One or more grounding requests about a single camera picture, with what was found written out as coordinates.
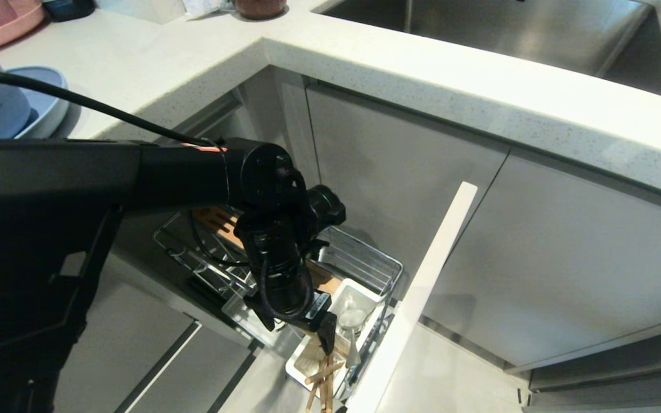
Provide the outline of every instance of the kitchen sink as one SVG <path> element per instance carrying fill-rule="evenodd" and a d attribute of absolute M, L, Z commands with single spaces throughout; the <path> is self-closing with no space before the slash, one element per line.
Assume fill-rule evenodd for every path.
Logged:
<path fill-rule="evenodd" d="M 324 15 L 532 60 L 661 95 L 656 10 L 632 0 L 345 0 Z"/>

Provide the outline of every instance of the kitchen floor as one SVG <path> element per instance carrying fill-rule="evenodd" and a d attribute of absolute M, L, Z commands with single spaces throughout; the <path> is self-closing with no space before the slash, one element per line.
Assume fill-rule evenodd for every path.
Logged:
<path fill-rule="evenodd" d="M 305 411 L 308 393 L 286 376 L 284 363 L 268 350 L 259 352 L 220 412 Z M 518 389 L 526 405 L 527 384 L 417 324 L 378 411 L 520 413 Z M 319 405 L 314 403 L 313 411 Z"/>

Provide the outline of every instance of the white countertop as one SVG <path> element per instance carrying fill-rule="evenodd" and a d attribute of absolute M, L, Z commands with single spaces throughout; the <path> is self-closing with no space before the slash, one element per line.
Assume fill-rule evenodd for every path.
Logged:
<path fill-rule="evenodd" d="M 167 127 L 275 65 L 661 189 L 661 96 L 312 13 L 323 3 L 288 0 L 286 15 L 265 22 L 225 14 L 160 25 L 97 10 L 1 49 L 0 62 L 58 68 L 73 91 Z M 71 134 L 149 136 L 90 110 Z"/>

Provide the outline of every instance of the metal rack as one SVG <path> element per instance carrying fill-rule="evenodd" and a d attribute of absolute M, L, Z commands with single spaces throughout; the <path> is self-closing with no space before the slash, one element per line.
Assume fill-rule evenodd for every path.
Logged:
<path fill-rule="evenodd" d="M 245 267 L 227 267 L 213 262 L 211 257 L 204 256 L 199 249 L 191 246 L 190 241 L 185 241 L 184 237 L 179 235 L 184 232 L 184 228 L 179 228 L 183 223 L 182 220 L 179 220 L 181 214 L 179 212 L 173 215 L 155 230 L 152 235 L 155 243 L 162 247 L 177 264 L 189 270 L 202 284 L 224 298 L 227 302 L 222 311 L 231 317 L 242 330 L 262 341 L 268 348 L 283 353 L 280 347 L 286 346 L 288 340 L 283 340 L 282 337 L 292 336 L 288 332 L 292 329 L 284 329 L 285 326 L 280 325 L 274 332 L 268 332 L 259 322 L 259 318 L 243 303 L 242 298 L 254 292 L 256 288 L 256 282 L 251 272 Z M 234 248 L 230 241 L 220 235 L 202 228 L 202 225 L 199 225 L 199 233 L 211 254 L 229 261 L 246 259 L 243 251 Z M 310 259 L 310 261 L 339 279 L 355 280 L 383 298 L 380 303 L 383 306 L 381 315 L 375 322 L 367 340 L 359 346 L 361 363 L 349 369 L 343 378 L 344 385 L 336 394 L 338 399 L 345 400 L 355 389 L 356 383 L 364 373 L 368 361 L 383 339 L 391 317 L 393 317 L 392 311 L 390 311 L 391 296 L 403 267 L 398 260 L 339 228 L 326 228 L 318 235 L 318 238 L 328 241 L 330 245 L 323 247 L 317 259 Z M 299 340 L 289 340 L 289 342 L 292 350 Z"/>

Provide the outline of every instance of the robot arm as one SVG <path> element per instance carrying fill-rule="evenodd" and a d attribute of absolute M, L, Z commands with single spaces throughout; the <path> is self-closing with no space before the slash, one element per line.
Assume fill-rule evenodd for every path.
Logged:
<path fill-rule="evenodd" d="M 343 204 L 325 186 L 307 190 L 279 146 L 219 145 L 0 141 L 0 411 L 52 408 L 125 214 L 243 210 L 236 234 L 259 285 L 247 306 L 268 329 L 283 319 L 332 350 L 331 300 L 312 289 L 304 255 L 323 228 L 345 220 Z M 63 274 L 71 256 L 84 257 L 80 269 Z"/>

